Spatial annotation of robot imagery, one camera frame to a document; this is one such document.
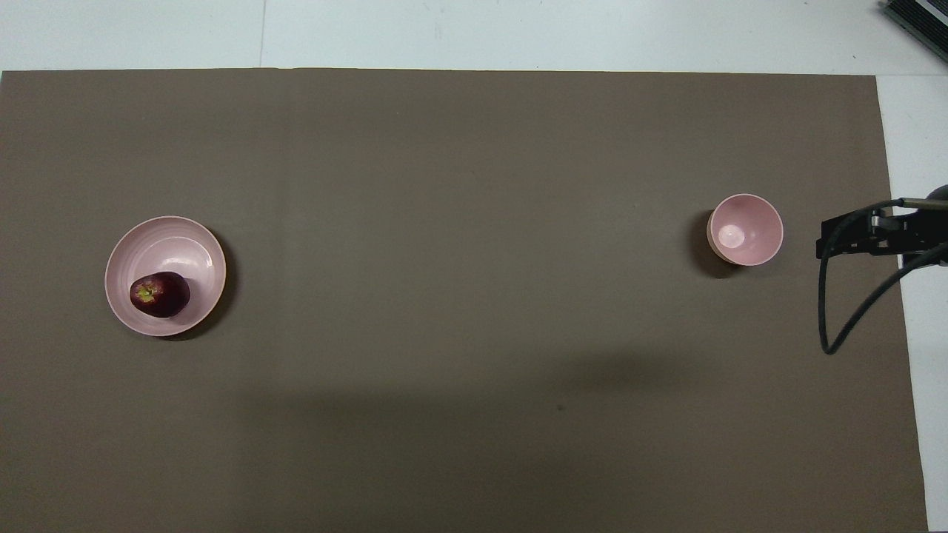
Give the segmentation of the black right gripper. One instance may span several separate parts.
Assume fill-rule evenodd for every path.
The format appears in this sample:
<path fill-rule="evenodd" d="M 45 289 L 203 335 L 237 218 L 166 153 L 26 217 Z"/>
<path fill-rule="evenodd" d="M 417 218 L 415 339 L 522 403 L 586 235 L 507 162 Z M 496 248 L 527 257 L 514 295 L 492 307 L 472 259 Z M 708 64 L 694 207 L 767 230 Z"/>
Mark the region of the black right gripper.
<path fill-rule="evenodd" d="M 840 227 L 838 238 L 830 239 Z M 893 215 L 886 210 L 857 209 L 821 222 L 816 259 L 852 254 L 897 255 L 906 263 L 945 245 L 946 240 L 945 210 L 919 209 L 910 215 Z"/>

